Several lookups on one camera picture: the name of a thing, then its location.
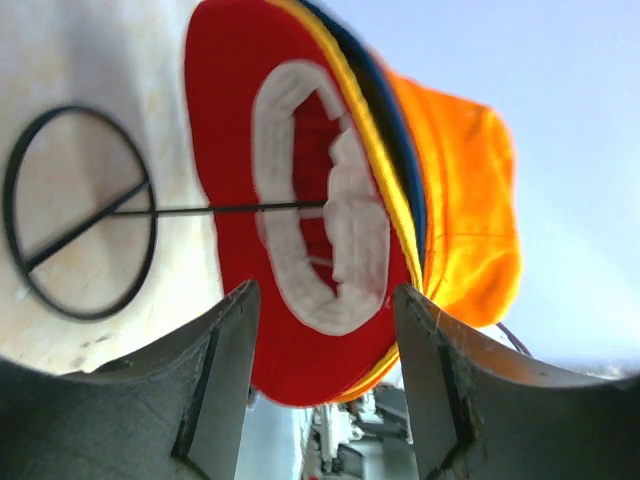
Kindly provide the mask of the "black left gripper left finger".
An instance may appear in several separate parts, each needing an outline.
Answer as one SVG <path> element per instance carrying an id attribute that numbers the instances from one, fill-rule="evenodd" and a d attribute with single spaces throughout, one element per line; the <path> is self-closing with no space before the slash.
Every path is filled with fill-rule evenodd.
<path id="1" fill-rule="evenodd" d="M 231 479 L 260 316 L 247 281 L 91 374 L 1 365 L 5 479 Z"/>

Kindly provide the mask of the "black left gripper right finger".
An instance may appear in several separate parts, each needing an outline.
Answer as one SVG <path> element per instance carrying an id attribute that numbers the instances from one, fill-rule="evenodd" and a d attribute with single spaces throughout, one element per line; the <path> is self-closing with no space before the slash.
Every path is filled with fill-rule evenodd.
<path id="1" fill-rule="evenodd" d="M 520 354 L 403 284 L 394 318 L 424 479 L 635 479 L 639 380 Z"/>

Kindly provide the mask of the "yellow bucket hat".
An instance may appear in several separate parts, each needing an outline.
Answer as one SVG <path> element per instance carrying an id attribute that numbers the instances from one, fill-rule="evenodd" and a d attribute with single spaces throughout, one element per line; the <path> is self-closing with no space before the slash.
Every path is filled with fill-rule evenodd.
<path id="1" fill-rule="evenodd" d="M 318 333 L 297 320 L 278 293 L 267 293 L 266 324 L 258 334 L 252 381 L 269 398 L 289 406 L 311 406 L 327 401 L 347 401 L 372 388 L 398 359 L 392 327 L 392 296 L 396 285 L 407 281 L 422 284 L 416 237 L 422 222 L 411 215 L 389 147 L 382 142 L 370 109 L 348 66 L 346 52 L 362 56 L 373 71 L 371 80 L 383 80 L 376 61 L 362 45 L 321 9 L 302 1 L 271 1 L 268 4 L 285 29 L 314 42 L 330 74 L 353 114 L 371 177 L 391 224 L 391 263 L 387 291 L 381 309 L 363 326 L 344 336 Z"/>

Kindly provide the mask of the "black wire hat stand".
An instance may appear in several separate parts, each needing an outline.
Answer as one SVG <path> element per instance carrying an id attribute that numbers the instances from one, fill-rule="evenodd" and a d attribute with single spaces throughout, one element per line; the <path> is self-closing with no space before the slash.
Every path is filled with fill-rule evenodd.
<path id="1" fill-rule="evenodd" d="M 7 156 L 7 263 L 27 292 L 68 321 L 104 322 L 140 294 L 160 249 L 159 221 L 293 211 L 321 201 L 161 206 L 159 179 L 127 130 L 86 104 L 31 120 Z"/>

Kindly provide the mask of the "red bucket hat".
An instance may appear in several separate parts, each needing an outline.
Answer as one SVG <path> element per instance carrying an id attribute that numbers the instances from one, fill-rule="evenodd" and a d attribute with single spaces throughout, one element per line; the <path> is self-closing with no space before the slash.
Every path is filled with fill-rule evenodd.
<path id="1" fill-rule="evenodd" d="M 305 326 L 344 336 L 381 309 L 391 224 L 328 62 L 269 2 L 205 1 L 191 17 L 184 75 L 197 175 L 212 205 L 321 201 L 215 214 L 222 283 L 258 284 L 259 330 L 275 291 Z"/>

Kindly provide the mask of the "orange hat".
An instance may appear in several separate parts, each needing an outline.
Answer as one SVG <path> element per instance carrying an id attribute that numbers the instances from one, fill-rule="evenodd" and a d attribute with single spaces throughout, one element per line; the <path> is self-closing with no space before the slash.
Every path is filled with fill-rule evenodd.
<path id="1" fill-rule="evenodd" d="M 522 270 L 510 131 L 487 105 L 386 75 L 425 187 L 424 292 L 467 325 L 494 325 L 514 302 Z"/>

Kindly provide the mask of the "navy blue hat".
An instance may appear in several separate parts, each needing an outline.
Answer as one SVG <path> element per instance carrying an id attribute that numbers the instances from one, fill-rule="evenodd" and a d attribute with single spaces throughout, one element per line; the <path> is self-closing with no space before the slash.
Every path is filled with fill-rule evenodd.
<path id="1" fill-rule="evenodd" d="M 346 27 L 320 6 L 305 1 L 303 5 L 313 13 L 336 39 L 341 52 L 370 108 L 374 124 L 389 148 L 391 163 L 405 193 L 415 227 L 419 262 L 425 264 L 427 241 L 427 207 L 416 147 L 399 103 L 382 66 L 373 54 Z"/>

